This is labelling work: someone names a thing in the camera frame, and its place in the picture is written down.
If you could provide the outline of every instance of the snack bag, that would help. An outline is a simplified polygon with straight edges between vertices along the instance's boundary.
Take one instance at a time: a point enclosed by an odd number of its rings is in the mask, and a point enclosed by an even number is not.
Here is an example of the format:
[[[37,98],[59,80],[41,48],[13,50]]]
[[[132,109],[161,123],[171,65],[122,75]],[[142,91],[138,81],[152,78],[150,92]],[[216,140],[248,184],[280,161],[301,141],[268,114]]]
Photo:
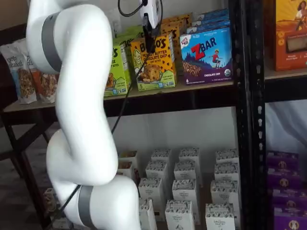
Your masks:
[[[33,77],[26,57],[13,44],[0,46],[0,52],[10,68],[19,102],[30,104],[37,101]]]
[[[54,103],[58,74],[42,73],[36,68],[29,56],[25,38],[14,42],[13,45],[26,57],[39,97],[45,103]]]

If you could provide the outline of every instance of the child illustration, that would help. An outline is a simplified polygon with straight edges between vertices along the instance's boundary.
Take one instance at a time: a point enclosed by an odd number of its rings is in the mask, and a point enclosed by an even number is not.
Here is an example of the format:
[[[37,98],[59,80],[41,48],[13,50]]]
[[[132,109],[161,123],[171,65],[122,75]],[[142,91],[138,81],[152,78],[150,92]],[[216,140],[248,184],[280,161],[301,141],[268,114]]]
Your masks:
[[[218,54],[219,54],[219,50],[216,49],[214,54],[212,56],[210,56],[210,58],[213,58],[212,62],[215,63],[215,68],[219,68],[220,67],[221,61],[219,59],[222,59],[221,57],[218,56]]]

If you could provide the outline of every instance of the black cable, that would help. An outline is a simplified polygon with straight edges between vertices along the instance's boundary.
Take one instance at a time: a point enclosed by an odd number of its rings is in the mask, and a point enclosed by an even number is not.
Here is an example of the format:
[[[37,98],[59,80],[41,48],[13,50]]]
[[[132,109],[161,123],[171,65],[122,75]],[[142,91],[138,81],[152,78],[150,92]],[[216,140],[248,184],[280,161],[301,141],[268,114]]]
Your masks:
[[[118,0],[118,9],[119,9],[119,12],[121,12],[120,6],[119,6],[119,2],[120,2],[120,0]],[[162,0],[160,0],[160,3],[161,3],[161,21],[160,21],[160,23],[157,25],[157,26],[159,26],[159,31],[160,31],[161,24],[162,24],[162,19],[163,19],[163,4],[162,4]],[[157,36],[154,38],[154,42],[153,42],[153,44],[152,44],[152,48],[153,48],[153,46],[155,45],[156,39],[157,39]],[[142,68],[143,68],[144,65],[146,64],[146,62],[147,62],[147,60],[148,60],[148,58],[149,58],[149,55],[150,55],[150,53],[147,53],[147,56],[146,56],[146,58],[145,58],[145,60],[144,60],[144,62],[143,62],[143,64],[142,64],[141,68],[139,69],[139,71],[138,71],[137,74],[136,74],[136,78],[139,76],[139,74],[140,74]],[[115,129],[116,129],[118,123],[119,123],[119,120],[120,120],[121,116],[122,116],[123,113],[124,113],[124,109],[125,109],[126,104],[127,104],[127,101],[128,101],[128,95],[129,95],[131,89],[132,89],[132,84],[130,84],[130,86],[129,86],[129,88],[128,88],[128,91],[127,91],[127,94],[126,94],[126,96],[125,96],[123,105],[121,106],[121,109],[120,109],[120,113],[119,113],[119,115],[118,115],[118,118],[117,118],[117,120],[116,120],[116,122],[115,122],[115,124],[114,124],[114,126],[113,126],[113,128],[112,128],[112,130],[111,130],[112,134],[114,133],[114,131],[115,131]],[[73,198],[73,196],[76,194],[76,192],[77,192],[80,188],[81,188],[81,185],[77,185],[77,187],[73,190],[73,192],[72,192],[71,195],[68,197],[68,199],[66,200],[66,202],[64,203],[64,205],[56,212],[54,218],[51,220],[51,223],[48,224],[48,226],[47,226],[46,228],[44,228],[44,230],[49,230],[49,229],[52,227],[52,224],[54,223],[54,221],[62,216],[62,213],[64,212],[64,209],[66,208],[66,206],[68,205],[68,203],[71,201],[71,199]]]

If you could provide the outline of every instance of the yellow snack box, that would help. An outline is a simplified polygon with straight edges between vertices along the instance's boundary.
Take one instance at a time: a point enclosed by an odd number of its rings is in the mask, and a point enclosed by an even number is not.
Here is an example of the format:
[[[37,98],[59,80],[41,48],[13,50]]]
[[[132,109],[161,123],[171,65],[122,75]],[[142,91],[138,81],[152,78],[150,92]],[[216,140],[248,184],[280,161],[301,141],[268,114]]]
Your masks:
[[[172,33],[156,38],[155,53],[149,54],[148,60],[137,77],[139,91],[175,87],[177,73]],[[135,73],[137,73],[147,58],[145,39],[131,41],[131,54]]]

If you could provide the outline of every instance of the green snack box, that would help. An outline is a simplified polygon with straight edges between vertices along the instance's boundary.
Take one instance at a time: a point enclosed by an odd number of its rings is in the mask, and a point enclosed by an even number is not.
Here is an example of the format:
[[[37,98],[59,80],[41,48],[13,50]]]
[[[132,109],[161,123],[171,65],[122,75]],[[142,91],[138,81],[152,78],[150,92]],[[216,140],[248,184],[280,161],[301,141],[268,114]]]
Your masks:
[[[113,45],[111,70],[106,83],[105,97],[125,95],[131,84],[124,44]]]

